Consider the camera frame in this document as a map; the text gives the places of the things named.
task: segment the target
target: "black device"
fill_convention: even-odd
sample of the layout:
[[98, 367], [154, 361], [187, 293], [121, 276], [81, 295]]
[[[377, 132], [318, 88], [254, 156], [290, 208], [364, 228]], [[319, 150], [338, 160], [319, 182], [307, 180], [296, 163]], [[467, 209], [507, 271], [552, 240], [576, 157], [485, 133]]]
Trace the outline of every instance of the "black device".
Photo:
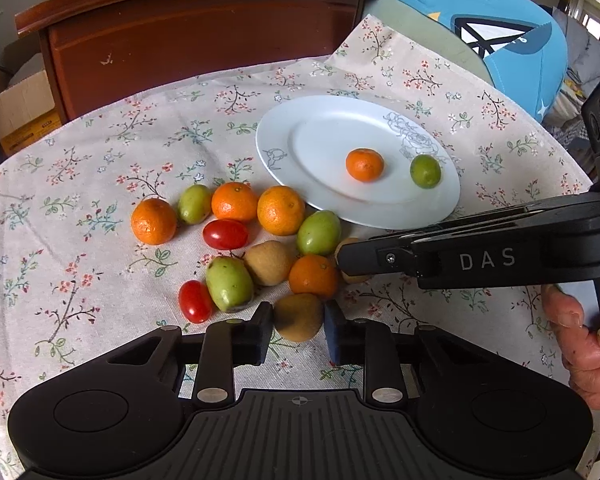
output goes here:
[[[600, 159], [600, 85], [583, 117]], [[600, 180], [582, 195], [345, 245], [338, 263], [351, 276], [405, 272], [426, 289], [593, 280], [600, 309]], [[404, 335], [346, 320], [333, 301], [324, 327], [331, 360], [364, 367], [362, 397], [235, 399], [233, 368], [264, 362], [268, 303], [205, 334], [160, 327], [17, 400], [8, 431], [22, 479], [579, 478], [592, 419], [568, 387], [432, 326]], [[195, 363], [192, 398], [180, 399]]]

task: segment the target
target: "tangerine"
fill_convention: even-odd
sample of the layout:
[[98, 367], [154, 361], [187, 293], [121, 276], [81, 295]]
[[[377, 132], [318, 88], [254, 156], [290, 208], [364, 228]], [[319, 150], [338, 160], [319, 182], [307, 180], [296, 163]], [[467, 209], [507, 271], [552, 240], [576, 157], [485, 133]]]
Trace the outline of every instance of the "tangerine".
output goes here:
[[258, 196], [247, 184], [227, 182], [211, 198], [211, 211], [218, 219], [250, 222], [257, 216]]
[[258, 200], [258, 220], [272, 235], [294, 235], [304, 221], [304, 201], [290, 187], [270, 187]]
[[161, 245], [173, 238], [178, 226], [176, 212], [168, 202], [148, 198], [131, 213], [131, 230], [143, 244]]
[[324, 256], [308, 254], [291, 267], [289, 287], [294, 294], [307, 292], [328, 300], [338, 291], [338, 271]]
[[358, 148], [347, 155], [347, 172], [360, 182], [373, 182], [384, 171], [384, 159], [380, 153], [368, 148]]

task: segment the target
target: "oval plate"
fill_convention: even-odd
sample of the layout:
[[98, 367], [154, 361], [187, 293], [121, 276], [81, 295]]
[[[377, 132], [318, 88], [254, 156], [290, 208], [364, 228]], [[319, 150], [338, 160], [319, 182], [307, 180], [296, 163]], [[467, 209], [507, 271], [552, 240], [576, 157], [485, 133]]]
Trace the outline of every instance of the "oval plate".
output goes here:
[[[356, 224], [424, 227], [449, 216], [460, 198], [456, 167], [436, 139], [408, 118], [358, 99], [309, 96], [281, 104], [260, 121], [256, 148], [280, 184]], [[347, 173], [347, 154], [356, 148], [382, 155], [379, 180], [364, 184]], [[433, 189], [411, 179], [411, 161], [421, 154], [434, 156], [442, 168]]]

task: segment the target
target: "cherry tomato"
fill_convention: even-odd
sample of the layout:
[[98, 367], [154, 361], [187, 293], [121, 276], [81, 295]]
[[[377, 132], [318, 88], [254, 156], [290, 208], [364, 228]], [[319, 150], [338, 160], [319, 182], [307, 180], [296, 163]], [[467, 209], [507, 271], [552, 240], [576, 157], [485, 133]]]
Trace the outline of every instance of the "cherry tomato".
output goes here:
[[178, 305], [185, 318], [192, 323], [204, 323], [211, 317], [214, 302], [204, 283], [191, 280], [180, 287]]
[[249, 231], [237, 220], [214, 220], [202, 230], [202, 237], [209, 247], [220, 251], [231, 251], [247, 244]]

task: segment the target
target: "brown wooden furniture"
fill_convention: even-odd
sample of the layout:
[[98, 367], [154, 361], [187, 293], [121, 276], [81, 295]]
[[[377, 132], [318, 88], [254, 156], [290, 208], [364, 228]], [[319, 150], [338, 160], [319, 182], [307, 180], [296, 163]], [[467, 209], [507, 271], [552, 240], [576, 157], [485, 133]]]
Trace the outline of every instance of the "brown wooden furniture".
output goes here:
[[16, 16], [39, 32], [63, 122], [202, 73], [331, 54], [364, 0], [49, 0]]

